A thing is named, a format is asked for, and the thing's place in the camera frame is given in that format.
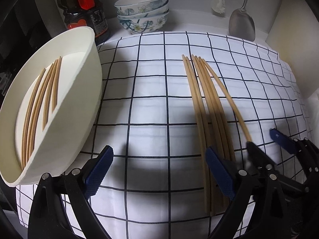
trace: bundle of chopsticks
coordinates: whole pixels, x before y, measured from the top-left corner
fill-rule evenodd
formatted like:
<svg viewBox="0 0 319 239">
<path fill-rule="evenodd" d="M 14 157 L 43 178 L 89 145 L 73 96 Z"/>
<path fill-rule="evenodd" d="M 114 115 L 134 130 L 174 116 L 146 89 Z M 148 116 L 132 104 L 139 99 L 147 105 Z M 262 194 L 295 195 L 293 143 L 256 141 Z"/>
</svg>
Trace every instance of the bundle of chopsticks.
<svg viewBox="0 0 319 239">
<path fill-rule="evenodd" d="M 44 100 L 42 130 L 44 130 L 47 124 L 51 94 L 52 94 L 51 112 L 54 111 L 57 105 L 57 93 L 58 93 L 61 61 L 62 61 L 62 58 L 59 57 L 58 59 L 54 61 L 54 63 L 50 65 L 49 70 L 47 71 L 47 74 L 45 75 L 44 80 L 39 89 L 40 83 L 46 71 L 46 69 L 43 68 L 32 90 L 32 94 L 29 100 L 27 111 L 26 111 L 26 116 L 24 119 L 23 130 L 22 130 L 22 146 L 21 146 L 22 170 L 25 168 L 34 150 L 35 133 L 36 133 L 38 118 L 39 118 L 42 102 L 44 99 L 44 95 L 45 95 L 45 100 Z"/>
<path fill-rule="evenodd" d="M 215 216 L 217 213 L 225 211 L 229 205 L 229 199 L 222 195 L 220 189 L 216 186 L 214 177 L 208 169 L 208 165 L 205 161 L 206 148 L 213 146 L 222 158 L 231 161 L 235 161 L 236 159 L 226 116 L 212 78 L 208 72 L 211 73 L 225 94 L 243 129 L 247 141 L 251 141 L 251 136 L 232 97 L 209 64 L 204 59 L 194 55 L 191 56 L 192 63 L 188 57 L 182 55 L 182 58 L 190 86 L 199 134 L 204 177 L 205 210 L 211 216 Z M 198 75 L 200 85 L 204 92 L 209 118 L 205 112 L 204 102 L 195 73 Z"/>
</svg>

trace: wooden chopstick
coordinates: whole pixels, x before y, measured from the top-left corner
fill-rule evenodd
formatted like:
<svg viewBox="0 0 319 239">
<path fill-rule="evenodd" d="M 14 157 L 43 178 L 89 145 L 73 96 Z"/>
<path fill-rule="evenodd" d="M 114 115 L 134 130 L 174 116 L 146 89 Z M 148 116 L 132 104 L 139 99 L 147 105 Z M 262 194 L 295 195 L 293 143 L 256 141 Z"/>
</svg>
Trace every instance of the wooden chopstick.
<svg viewBox="0 0 319 239">
<path fill-rule="evenodd" d="M 54 111 L 54 109 L 57 105 L 57 100 L 58 100 L 58 85 L 59 85 L 59 78 L 60 78 L 61 61 L 62 61 L 62 58 L 61 58 L 61 56 L 59 56 L 56 70 L 54 73 L 53 95 L 52 95 L 52 112 Z"/>
<path fill-rule="evenodd" d="M 27 150 L 28 150 L 27 152 L 28 153 L 27 153 L 27 161 L 26 162 L 29 161 L 31 154 L 33 152 L 33 149 L 34 149 L 35 132 L 36 132 L 36 128 L 37 128 L 39 112 L 40 112 L 40 108 L 42 105 L 44 93 L 45 93 L 45 90 L 47 88 L 47 84 L 49 82 L 50 76 L 51 76 L 52 71 L 53 71 L 53 65 L 54 64 L 52 63 L 47 75 L 44 78 L 44 81 L 41 85 L 39 94 L 38 94 L 37 99 L 36 99 L 35 109 L 34 109 L 34 111 L 32 111 L 31 125 L 30 125 L 29 131 L 28 131 L 28 142 L 27 142 Z"/>
<path fill-rule="evenodd" d="M 35 83 L 35 86 L 33 87 L 33 91 L 29 100 L 28 108 L 26 111 L 26 116 L 24 119 L 24 124 L 23 124 L 23 131 L 22 131 L 22 146 L 21 146 L 21 167 L 22 170 L 26 166 L 26 151 L 27 151 L 27 137 L 28 137 L 28 128 L 29 128 L 29 123 L 30 123 L 30 117 L 31 117 L 31 111 L 33 108 L 33 103 L 35 96 L 37 94 L 38 88 L 40 86 L 42 77 L 44 75 L 45 68 L 42 69 L 42 71 L 39 74 L 38 80 Z"/>
<path fill-rule="evenodd" d="M 199 134 L 199 144 L 200 144 L 200 152 L 202 156 L 202 167 L 203 167 L 203 178 L 204 178 L 204 203 L 205 203 L 205 211 L 207 214 L 211 212 L 212 205 L 212 196 L 211 196 L 211 188 L 210 188 L 210 171 L 208 169 L 206 160 L 205 160 L 205 151 L 206 148 L 210 145 L 210 134 L 209 127 L 206 118 L 206 112 L 204 103 L 200 94 L 199 86 L 196 81 L 196 77 L 191 68 L 190 61 L 187 57 L 182 55 L 184 67 L 186 70 L 187 79 L 189 82 L 190 93 L 192 95 L 194 110 L 195 110 L 195 118 L 197 122 L 197 129 Z"/>
<path fill-rule="evenodd" d="M 56 59 L 53 63 L 52 74 L 50 76 L 50 80 L 49 80 L 49 83 L 47 85 L 47 93 L 45 95 L 44 109 L 43 109 L 42 130 L 44 130 L 45 126 L 47 125 L 47 119 L 48 119 L 48 114 L 49 114 L 49 104 L 50 104 L 51 92 L 52 92 L 52 85 L 53 85 L 53 80 L 54 80 L 54 76 L 55 76 L 53 73 L 55 73 L 57 63 L 58 63 L 58 59 Z"/>
<path fill-rule="evenodd" d="M 211 117 L 212 126 L 213 126 L 213 130 L 214 130 L 214 136 L 215 136 L 218 154 L 220 156 L 222 156 L 224 159 L 226 159 L 225 151 L 228 151 L 227 139 L 226 139 L 225 133 L 221 132 L 221 130 L 224 130 L 224 128 L 223 128 L 224 126 L 223 126 L 223 123 L 221 121 L 221 116 L 217 112 L 218 107 L 217 107 L 217 103 L 216 103 L 215 97 L 214 97 L 212 89 L 211 89 L 211 85 L 209 84 L 208 80 L 205 78 L 205 73 L 204 73 L 203 69 L 200 67 L 200 62 L 199 62 L 198 58 L 195 57 L 194 55 L 192 55 L 192 59 L 193 59 L 196 71 L 198 73 L 198 77 L 199 77 L 204 95 L 205 95 L 205 100 L 207 103 L 208 111 L 209 111 L 209 114 Z M 221 192 L 216 191 L 214 193 L 214 195 L 215 195 L 215 202 L 216 203 L 219 199 L 221 201 L 220 205 L 222 207 L 228 206 L 229 200 L 227 197 L 223 196 L 221 194 Z"/>
<path fill-rule="evenodd" d="M 204 62 L 200 57 L 199 57 L 199 62 L 200 62 L 200 66 L 201 66 L 203 72 L 205 73 L 206 80 L 210 84 L 210 87 L 212 89 L 212 92 L 213 92 L 213 95 L 215 97 L 215 101 L 217 104 L 216 113 L 218 114 L 218 118 L 217 118 L 217 120 L 219 121 L 218 127 L 220 127 L 220 133 L 221 133 L 221 137 L 222 137 L 222 141 L 223 141 L 223 146 L 225 145 L 224 146 L 225 159 L 235 162 L 236 158 L 235 158 L 234 147 L 232 144 L 232 137 L 231 137 L 231 134 L 229 131 L 229 126 L 227 123 L 227 119 L 226 119 L 226 115 L 225 115 L 223 106 L 221 104 L 221 100 L 218 96 L 215 85 L 214 85 L 210 75 L 208 74 L 207 68 L 205 67 Z"/>
<path fill-rule="evenodd" d="M 236 104 L 234 103 L 234 101 L 232 100 L 232 97 L 229 95 L 227 89 L 225 88 L 225 86 L 222 84 L 222 82 L 220 81 L 220 79 L 218 78 L 217 74 L 214 72 L 214 70 L 209 66 L 209 64 L 202 59 L 203 63 L 205 64 L 206 68 L 209 70 L 209 72 L 213 75 L 213 77 L 215 78 L 216 82 L 218 83 L 219 87 L 221 88 L 221 90 L 223 91 L 223 93 L 225 94 L 230 106 L 232 107 L 232 110 L 235 112 L 236 117 L 238 118 L 239 124 L 241 126 L 241 129 L 244 132 L 244 135 L 246 137 L 247 142 L 251 142 L 251 136 L 249 134 L 249 131 L 247 129 L 247 126 L 236 106 Z"/>
</svg>

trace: soy sauce bottle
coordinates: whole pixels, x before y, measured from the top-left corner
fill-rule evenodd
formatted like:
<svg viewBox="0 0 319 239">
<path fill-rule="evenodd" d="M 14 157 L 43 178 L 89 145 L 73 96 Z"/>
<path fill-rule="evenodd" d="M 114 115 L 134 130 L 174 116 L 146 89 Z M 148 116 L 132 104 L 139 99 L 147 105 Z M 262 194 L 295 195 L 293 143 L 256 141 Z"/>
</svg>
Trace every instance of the soy sauce bottle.
<svg viewBox="0 0 319 239">
<path fill-rule="evenodd" d="M 100 0 L 57 0 L 63 9 L 64 22 L 68 29 L 89 26 L 95 33 L 95 44 L 99 45 L 110 37 L 103 5 Z"/>
</svg>

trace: white cleaning brush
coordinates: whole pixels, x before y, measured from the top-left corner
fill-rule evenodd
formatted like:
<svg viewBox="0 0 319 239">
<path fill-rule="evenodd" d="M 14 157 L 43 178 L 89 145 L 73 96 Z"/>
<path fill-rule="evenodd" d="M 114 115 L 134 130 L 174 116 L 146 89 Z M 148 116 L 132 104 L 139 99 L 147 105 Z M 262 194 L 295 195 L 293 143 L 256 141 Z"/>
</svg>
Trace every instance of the white cleaning brush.
<svg viewBox="0 0 319 239">
<path fill-rule="evenodd" d="M 218 14 L 224 14 L 225 0 L 212 0 L 212 9 Z"/>
</svg>

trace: blue gripper pad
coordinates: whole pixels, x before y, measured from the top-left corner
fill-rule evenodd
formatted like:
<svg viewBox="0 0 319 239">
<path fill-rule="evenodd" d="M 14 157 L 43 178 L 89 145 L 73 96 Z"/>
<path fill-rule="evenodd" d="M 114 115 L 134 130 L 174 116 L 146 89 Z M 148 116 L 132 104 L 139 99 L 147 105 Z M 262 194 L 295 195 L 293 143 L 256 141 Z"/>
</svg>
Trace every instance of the blue gripper pad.
<svg viewBox="0 0 319 239">
<path fill-rule="evenodd" d="M 227 172 L 215 151 L 208 147 L 206 149 L 205 158 L 209 169 L 211 170 L 219 188 L 221 189 L 221 192 L 225 196 L 229 197 L 230 200 L 233 200 L 236 195 L 233 189 L 233 178 Z"/>
<path fill-rule="evenodd" d="M 274 140 L 278 145 L 280 145 L 284 150 L 286 150 L 291 155 L 297 153 L 295 142 L 292 141 L 289 137 L 273 128 L 269 131 L 270 137 Z"/>
<path fill-rule="evenodd" d="M 113 162 L 113 148 L 106 146 L 100 154 L 103 154 L 98 162 L 92 168 L 92 171 L 84 181 L 85 190 L 84 197 L 88 200 L 90 196 L 94 196 L 98 191 L 98 187 L 101 185 L 108 169 Z"/>
</svg>

